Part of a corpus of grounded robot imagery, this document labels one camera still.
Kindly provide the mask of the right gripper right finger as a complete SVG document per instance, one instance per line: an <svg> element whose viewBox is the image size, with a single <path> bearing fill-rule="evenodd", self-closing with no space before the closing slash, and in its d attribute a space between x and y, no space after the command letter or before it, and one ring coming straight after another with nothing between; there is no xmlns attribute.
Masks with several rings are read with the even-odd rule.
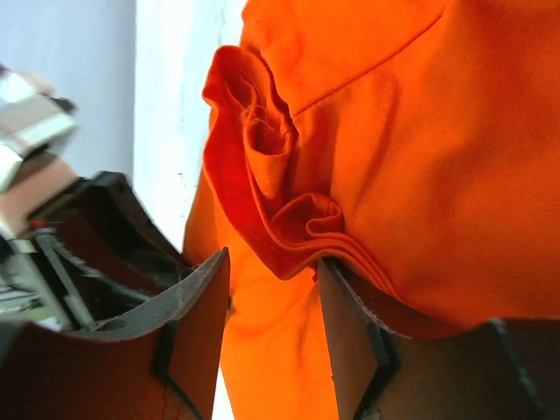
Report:
<svg viewBox="0 0 560 420"><path fill-rule="evenodd" d="M413 339L412 328L429 318L341 262L318 262L318 288L340 418L558 418L556 319L494 318Z"/></svg>

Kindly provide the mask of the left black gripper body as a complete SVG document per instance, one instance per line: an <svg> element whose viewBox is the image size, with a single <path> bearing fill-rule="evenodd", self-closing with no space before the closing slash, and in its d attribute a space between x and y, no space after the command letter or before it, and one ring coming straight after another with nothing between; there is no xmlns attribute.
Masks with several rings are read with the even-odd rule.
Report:
<svg viewBox="0 0 560 420"><path fill-rule="evenodd" d="M94 330L179 283L192 267L158 231L125 175L78 178L1 239L1 315L44 307Z"/></svg>

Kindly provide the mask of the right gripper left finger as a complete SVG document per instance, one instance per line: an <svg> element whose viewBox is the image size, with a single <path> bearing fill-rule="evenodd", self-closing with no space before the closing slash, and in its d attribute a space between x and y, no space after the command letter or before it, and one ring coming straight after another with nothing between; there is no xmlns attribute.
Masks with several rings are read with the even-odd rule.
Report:
<svg viewBox="0 0 560 420"><path fill-rule="evenodd" d="M210 418L228 279L222 249L98 330L2 324L2 418Z"/></svg>

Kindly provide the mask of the orange t shirt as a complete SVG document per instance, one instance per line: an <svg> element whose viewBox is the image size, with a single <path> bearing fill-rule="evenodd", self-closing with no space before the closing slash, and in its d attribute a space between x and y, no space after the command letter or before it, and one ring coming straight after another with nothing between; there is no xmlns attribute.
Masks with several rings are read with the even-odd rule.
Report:
<svg viewBox="0 0 560 420"><path fill-rule="evenodd" d="M559 4L250 1L213 57L184 252L230 252L238 419L334 419L336 256L430 337L559 313Z"/></svg>

